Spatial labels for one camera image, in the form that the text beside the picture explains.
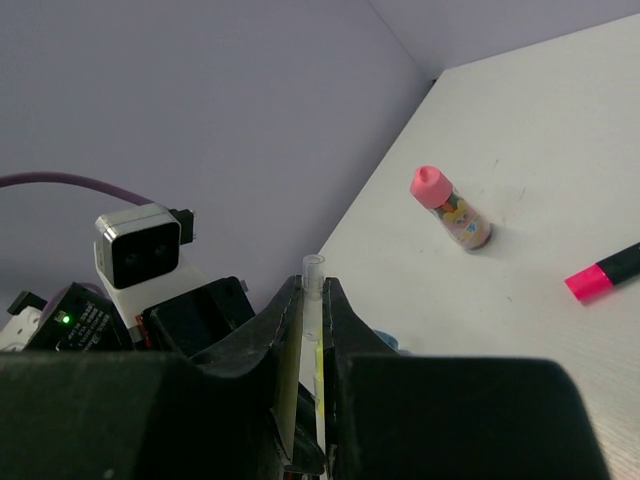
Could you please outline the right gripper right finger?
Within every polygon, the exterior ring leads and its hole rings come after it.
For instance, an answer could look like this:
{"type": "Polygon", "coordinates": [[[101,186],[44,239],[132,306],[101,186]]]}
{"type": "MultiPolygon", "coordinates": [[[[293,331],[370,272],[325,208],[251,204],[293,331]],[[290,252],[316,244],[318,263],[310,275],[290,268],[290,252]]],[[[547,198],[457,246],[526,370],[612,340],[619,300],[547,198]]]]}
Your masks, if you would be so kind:
{"type": "Polygon", "coordinates": [[[581,395],[545,359],[403,355],[323,286],[333,479],[606,479],[581,395]]]}

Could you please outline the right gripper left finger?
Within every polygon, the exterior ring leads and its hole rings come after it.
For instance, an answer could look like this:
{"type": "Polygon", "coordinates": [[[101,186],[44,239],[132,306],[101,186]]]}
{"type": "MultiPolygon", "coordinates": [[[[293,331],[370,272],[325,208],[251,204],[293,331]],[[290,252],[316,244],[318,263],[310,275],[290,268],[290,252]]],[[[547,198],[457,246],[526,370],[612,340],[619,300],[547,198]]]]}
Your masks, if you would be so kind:
{"type": "Polygon", "coordinates": [[[280,479],[292,462],[301,280],[201,353],[1,357],[5,479],[280,479]]]}

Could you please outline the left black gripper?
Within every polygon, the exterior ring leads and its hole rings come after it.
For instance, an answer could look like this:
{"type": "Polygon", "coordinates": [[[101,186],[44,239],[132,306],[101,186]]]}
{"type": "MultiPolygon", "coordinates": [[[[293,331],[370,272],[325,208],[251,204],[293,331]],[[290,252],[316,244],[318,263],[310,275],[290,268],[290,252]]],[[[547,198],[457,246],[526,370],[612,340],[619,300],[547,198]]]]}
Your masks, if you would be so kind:
{"type": "Polygon", "coordinates": [[[129,330],[115,304],[71,284],[27,342],[27,351],[168,351],[191,357],[255,316],[243,284],[222,278],[148,307],[129,330]]]}

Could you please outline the yellow gel pen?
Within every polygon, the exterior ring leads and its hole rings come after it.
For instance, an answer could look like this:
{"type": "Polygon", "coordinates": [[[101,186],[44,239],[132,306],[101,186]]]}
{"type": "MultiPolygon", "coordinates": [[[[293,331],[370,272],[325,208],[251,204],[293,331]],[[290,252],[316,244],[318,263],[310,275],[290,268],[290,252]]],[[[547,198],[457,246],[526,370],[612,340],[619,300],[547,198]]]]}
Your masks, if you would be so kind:
{"type": "Polygon", "coordinates": [[[325,258],[319,254],[303,258],[303,336],[313,358],[313,395],[315,402],[316,441],[326,465],[323,361],[323,286],[325,258]]]}

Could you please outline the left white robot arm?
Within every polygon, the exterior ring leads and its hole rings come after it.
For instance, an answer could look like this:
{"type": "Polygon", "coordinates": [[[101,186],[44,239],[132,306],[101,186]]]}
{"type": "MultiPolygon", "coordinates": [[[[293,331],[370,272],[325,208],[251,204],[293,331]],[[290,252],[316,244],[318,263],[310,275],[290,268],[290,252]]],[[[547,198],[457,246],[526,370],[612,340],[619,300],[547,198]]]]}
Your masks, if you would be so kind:
{"type": "Polygon", "coordinates": [[[254,315],[235,277],[178,276],[124,290],[73,283],[47,301],[23,291],[8,309],[1,350],[177,350],[192,356],[254,315]]]}

